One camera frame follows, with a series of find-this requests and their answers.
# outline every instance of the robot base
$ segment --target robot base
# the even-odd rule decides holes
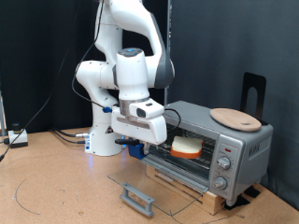
[[[91,127],[89,139],[86,140],[85,152],[97,156],[113,156],[121,152],[121,146],[115,144],[121,135],[117,133],[106,133],[109,124],[94,123]]]

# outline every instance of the metal rod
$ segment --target metal rod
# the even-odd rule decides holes
[[[2,104],[2,92],[0,91],[0,122],[1,122],[1,129],[2,129],[2,136],[6,136],[6,124],[4,122],[4,110]]]
[[[170,32],[170,19],[171,19],[170,6],[171,6],[171,0],[168,0],[166,50],[167,50],[169,56],[170,56],[170,37],[169,37],[169,32]],[[164,89],[164,105],[168,104],[168,89],[169,89],[169,86],[167,86]]]

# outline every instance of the toaster oven handle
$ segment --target toaster oven handle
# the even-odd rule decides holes
[[[138,212],[146,215],[147,217],[152,217],[153,212],[151,211],[151,204],[155,201],[150,196],[146,195],[145,193],[141,192],[140,190],[132,187],[128,183],[121,184],[123,187],[123,193],[121,194],[121,198],[136,209]],[[137,203],[133,199],[129,197],[129,191],[136,195],[138,198],[142,199],[146,202],[146,206],[142,206],[140,203]]]

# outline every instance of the bread slice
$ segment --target bread slice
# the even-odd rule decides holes
[[[196,159],[202,154],[205,140],[176,136],[171,148],[171,155],[185,159]]]

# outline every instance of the control panel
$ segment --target control panel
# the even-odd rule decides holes
[[[212,177],[212,188],[220,195],[229,197],[232,180],[236,172],[238,149],[220,143],[216,156],[216,167]]]

